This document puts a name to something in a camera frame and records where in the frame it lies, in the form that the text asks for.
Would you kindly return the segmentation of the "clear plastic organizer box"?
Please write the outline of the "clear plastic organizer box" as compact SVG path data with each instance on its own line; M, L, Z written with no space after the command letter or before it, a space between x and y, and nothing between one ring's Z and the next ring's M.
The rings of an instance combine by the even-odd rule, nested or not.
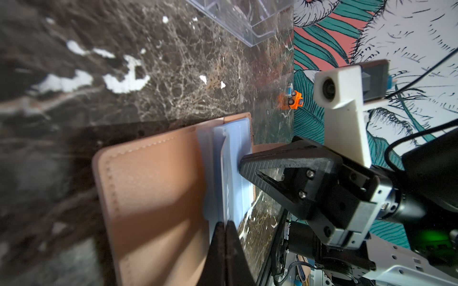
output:
M293 1L189 0L188 3L249 47L288 27L280 18L293 7Z

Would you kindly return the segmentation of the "small orange toy car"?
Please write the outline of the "small orange toy car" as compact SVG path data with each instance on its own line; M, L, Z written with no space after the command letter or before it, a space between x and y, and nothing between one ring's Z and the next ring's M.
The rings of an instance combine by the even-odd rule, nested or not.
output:
M304 106L304 97L294 89L293 83L290 83L286 92L277 97L277 103L281 110L297 110Z

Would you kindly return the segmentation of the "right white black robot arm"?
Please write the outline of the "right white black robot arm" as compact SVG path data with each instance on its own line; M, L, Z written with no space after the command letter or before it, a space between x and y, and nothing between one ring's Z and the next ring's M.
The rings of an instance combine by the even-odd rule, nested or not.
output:
M365 167L312 140L244 156L239 172L296 217L283 244L336 286L458 283L458 132Z

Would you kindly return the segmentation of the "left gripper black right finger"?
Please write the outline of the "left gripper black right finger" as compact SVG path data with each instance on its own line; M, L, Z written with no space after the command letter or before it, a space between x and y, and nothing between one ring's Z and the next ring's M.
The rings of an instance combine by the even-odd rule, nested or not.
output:
M229 220L225 227L225 284L255 286L236 226Z

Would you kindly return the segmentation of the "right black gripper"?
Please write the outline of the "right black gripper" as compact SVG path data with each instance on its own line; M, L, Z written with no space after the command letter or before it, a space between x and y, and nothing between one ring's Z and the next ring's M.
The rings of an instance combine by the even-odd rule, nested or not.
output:
M359 249L376 220L407 225L426 215L400 174L366 168L309 139L243 156L239 173L337 249Z

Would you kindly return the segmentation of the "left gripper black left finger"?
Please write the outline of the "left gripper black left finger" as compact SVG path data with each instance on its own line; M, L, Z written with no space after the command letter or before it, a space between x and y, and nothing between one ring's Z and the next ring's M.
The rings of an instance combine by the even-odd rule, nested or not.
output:
M215 226L206 262L197 286L225 285L225 226L218 222Z

